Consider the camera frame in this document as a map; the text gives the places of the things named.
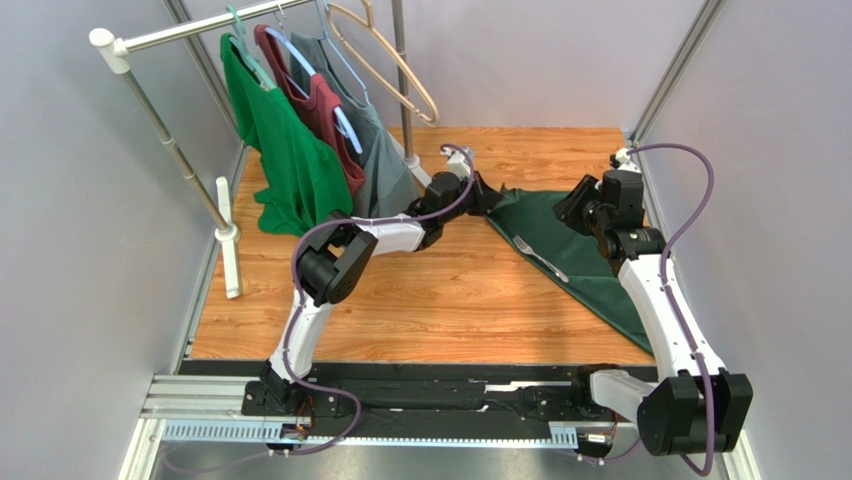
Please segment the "teal plastic hanger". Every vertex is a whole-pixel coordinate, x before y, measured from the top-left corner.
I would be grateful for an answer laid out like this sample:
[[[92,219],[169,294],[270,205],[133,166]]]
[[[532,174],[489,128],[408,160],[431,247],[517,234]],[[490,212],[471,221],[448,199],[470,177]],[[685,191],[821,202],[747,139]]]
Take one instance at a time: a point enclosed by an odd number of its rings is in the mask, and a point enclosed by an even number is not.
[[[274,87],[276,87],[276,82],[266,73],[266,71],[261,67],[258,60],[249,52],[249,48],[245,38],[247,31],[242,22],[241,17],[237,13],[237,10],[232,5],[227,5],[226,10],[231,14],[234,20],[234,38],[231,40],[231,42],[234,46],[237,47],[238,53],[243,64],[253,74],[253,76],[255,77],[258,84],[263,90],[269,91],[273,89]]]

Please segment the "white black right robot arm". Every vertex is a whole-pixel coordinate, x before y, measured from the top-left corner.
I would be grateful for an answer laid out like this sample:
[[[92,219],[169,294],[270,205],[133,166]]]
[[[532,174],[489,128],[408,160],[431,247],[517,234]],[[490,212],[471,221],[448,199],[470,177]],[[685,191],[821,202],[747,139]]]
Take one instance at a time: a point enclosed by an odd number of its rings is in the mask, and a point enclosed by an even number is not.
[[[732,373],[692,315],[673,271],[669,245],[645,225],[640,173],[610,170],[584,176],[553,212],[596,240],[632,301],[655,357],[657,378],[643,381],[613,364],[582,368],[581,398],[634,422],[654,456],[714,454],[735,449],[753,400],[743,373]]]

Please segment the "grey-blue hanging shirt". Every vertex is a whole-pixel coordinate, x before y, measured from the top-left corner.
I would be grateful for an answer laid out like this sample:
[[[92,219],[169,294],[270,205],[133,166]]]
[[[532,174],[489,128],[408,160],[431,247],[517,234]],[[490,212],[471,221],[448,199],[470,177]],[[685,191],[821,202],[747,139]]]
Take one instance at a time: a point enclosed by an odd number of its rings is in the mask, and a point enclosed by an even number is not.
[[[365,182],[353,196],[353,215],[381,218],[404,212],[420,192],[399,142],[385,128],[375,107],[356,98],[342,83],[319,38],[294,32],[290,42],[338,95],[361,143],[363,152],[355,161],[365,173]]]

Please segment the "aluminium frame rail right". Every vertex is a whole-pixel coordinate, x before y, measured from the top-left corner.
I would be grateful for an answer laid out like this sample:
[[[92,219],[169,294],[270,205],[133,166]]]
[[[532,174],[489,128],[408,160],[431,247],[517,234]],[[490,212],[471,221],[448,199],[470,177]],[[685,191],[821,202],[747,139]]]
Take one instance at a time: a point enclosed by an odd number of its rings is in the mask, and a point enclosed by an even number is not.
[[[647,143],[656,121],[726,4],[727,1],[725,0],[706,0],[701,2],[700,8],[647,102],[639,120],[626,136],[626,142],[629,146],[641,147]],[[658,228],[668,236],[673,231],[668,227],[664,219],[653,175],[647,171],[650,158],[645,153],[637,153],[635,158],[645,177],[644,200],[650,225]]]

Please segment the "silver metal fork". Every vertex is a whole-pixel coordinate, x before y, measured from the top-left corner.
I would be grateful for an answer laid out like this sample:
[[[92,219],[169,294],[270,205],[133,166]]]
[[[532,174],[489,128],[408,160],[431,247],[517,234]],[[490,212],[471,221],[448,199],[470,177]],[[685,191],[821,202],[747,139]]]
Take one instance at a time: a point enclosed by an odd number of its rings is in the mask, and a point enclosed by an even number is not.
[[[546,266],[560,281],[563,283],[569,283],[569,277],[556,265],[552,262],[544,258],[542,255],[538,254],[523,238],[518,235],[515,235],[512,238],[512,244],[524,255],[530,256],[533,259],[540,261],[544,266]]]

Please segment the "dark green cloth napkin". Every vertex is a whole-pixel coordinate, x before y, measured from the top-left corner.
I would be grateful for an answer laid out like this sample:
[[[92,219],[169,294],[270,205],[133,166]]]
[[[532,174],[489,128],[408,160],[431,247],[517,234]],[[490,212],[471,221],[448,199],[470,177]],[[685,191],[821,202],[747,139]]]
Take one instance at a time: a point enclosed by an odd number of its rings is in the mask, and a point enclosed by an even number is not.
[[[597,241],[578,234],[560,222],[553,206],[568,190],[500,189],[503,200],[486,220],[511,247],[521,238],[540,260],[526,260],[542,271],[600,319],[647,353],[652,352],[636,307],[605,259]]]

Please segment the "aluminium front frame rail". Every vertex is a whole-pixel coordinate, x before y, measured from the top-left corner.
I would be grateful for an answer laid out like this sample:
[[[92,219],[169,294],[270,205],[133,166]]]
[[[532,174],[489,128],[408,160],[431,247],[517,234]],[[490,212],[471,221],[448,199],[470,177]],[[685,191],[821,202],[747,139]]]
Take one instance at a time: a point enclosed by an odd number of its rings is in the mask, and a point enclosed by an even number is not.
[[[345,444],[568,449],[616,460],[607,425],[631,423],[653,456],[736,448],[753,398],[747,377],[660,374],[649,365],[322,362],[301,383],[266,362],[187,360],[150,385],[120,475],[149,476],[159,445],[262,444],[315,456]]]

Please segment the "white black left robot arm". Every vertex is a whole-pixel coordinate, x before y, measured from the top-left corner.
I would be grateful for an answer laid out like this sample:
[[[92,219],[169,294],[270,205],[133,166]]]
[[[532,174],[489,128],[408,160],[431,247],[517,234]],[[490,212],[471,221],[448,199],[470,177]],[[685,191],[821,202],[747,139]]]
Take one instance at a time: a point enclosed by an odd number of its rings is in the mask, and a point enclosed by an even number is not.
[[[281,340],[260,374],[265,391],[284,405],[300,398],[330,314],[353,293],[372,258],[425,250],[450,221],[484,216],[502,200],[503,194],[477,171],[466,177],[440,172],[398,215],[365,219],[334,211],[309,230],[291,258],[293,304]]]

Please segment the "green hanging t-shirt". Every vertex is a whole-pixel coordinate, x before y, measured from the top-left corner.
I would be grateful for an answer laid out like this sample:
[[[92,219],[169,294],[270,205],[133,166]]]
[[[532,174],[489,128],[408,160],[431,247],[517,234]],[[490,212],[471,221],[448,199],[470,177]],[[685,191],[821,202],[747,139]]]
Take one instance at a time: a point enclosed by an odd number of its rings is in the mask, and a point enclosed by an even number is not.
[[[243,62],[236,36],[220,36],[220,59],[244,143],[260,154],[267,186],[254,194],[263,207],[258,228],[300,236],[330,213],[350,214],[353,201],[332,147],[309,130],[285,93],[267,89]]]

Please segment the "maroon hanging shirt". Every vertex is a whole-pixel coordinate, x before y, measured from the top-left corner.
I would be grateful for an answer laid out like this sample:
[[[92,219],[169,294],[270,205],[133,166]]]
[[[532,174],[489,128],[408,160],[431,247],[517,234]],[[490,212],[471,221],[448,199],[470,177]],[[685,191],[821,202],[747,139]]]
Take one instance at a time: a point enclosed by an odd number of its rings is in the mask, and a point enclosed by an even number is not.
[[[317,138],[334,150],[349,192],[357,193],[366,176],[353,156],[361,154],[363,146],[343,110],[342,100],[282,31],[260,25],[254,28],[253,36],[297,115]]]

